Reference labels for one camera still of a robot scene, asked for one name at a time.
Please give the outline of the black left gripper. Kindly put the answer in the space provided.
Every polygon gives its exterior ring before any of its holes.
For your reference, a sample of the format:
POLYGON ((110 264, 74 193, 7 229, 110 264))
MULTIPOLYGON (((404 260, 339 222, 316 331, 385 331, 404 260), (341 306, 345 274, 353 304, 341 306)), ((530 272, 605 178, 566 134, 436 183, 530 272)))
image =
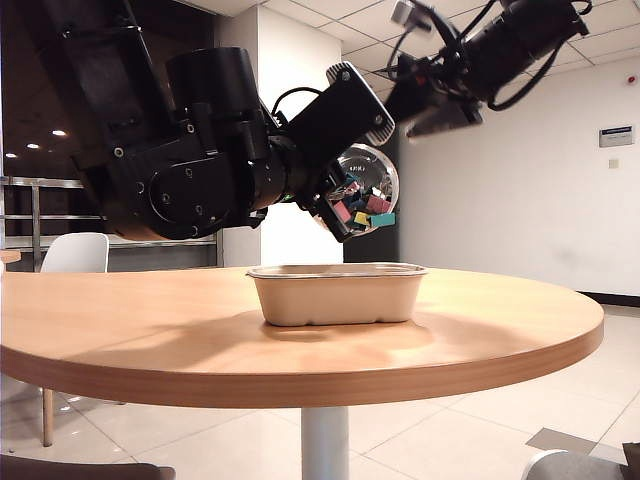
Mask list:
POLYGON ((316 216, 343 243, 360 232, 350 206, 360 199, 361 185, 347 173, 341 185, 330 188, 329 175, 358 139, 364 137, 374 146, 385 144, 395 122, 351 63, 331 66, 327 78, 330 86, 282 128, 282 135, 299 155, 290 181, 295 202, 304 210, 317 207, 316 216))

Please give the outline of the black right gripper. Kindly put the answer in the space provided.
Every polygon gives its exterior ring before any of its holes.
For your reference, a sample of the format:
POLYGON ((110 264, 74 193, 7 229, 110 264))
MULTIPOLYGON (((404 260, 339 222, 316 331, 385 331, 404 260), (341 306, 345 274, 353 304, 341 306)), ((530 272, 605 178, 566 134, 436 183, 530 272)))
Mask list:
POLYGON ((441 58, 394 53, 387 65, 393 89, 384 102, 407 138, 478 126, 483 101, 483 55, 469 45, 446 47, 441 58))

